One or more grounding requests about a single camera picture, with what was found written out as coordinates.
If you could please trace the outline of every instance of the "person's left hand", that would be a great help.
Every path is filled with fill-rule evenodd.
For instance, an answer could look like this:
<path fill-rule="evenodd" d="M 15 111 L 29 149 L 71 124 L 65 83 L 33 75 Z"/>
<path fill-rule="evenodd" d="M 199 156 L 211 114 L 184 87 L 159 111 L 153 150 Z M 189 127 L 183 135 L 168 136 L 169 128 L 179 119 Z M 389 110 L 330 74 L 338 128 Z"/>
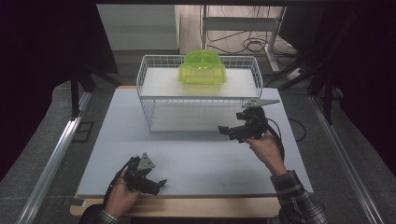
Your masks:
<path fill-rule="evenodd" d="M 125 180 L 123 179 L 124 174 L 125 170 L 122 171 L 120 178 L 114 184 L 114 187 L 108 196 L 105 208 L 105 210 L 115 218 L 119 218 L 131 211 L 141 193 L 138 190 L 128 190 Z"/>

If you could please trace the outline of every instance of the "lime green lid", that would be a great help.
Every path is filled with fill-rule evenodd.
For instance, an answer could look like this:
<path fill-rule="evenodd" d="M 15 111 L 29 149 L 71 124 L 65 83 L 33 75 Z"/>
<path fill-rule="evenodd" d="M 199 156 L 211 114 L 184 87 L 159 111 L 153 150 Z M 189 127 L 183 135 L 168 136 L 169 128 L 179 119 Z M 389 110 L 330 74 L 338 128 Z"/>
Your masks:
<path fill-rule="evenodd" d="M 225 66 L 215 51 L 198 49 L 185 56 L 178 79 L 183 84 L 223 84 L 226 82 Z"/>

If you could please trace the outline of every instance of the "white wire basket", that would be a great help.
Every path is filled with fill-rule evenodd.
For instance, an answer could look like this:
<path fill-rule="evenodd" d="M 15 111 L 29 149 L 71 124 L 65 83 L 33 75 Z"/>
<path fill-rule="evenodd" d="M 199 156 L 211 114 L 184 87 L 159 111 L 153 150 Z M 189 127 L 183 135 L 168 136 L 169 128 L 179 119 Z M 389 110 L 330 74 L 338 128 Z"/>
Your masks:
<path fill-rule="evenodd" d="M 242 104 L 262 95 L 262 75 L 252 56 L 220 56 L 226 67 L 222 85 L 178 81 L 183 55 L 146 55 L 137 76 L 140 103 L 151 132 L 218 131 L 236 126 Z"/>

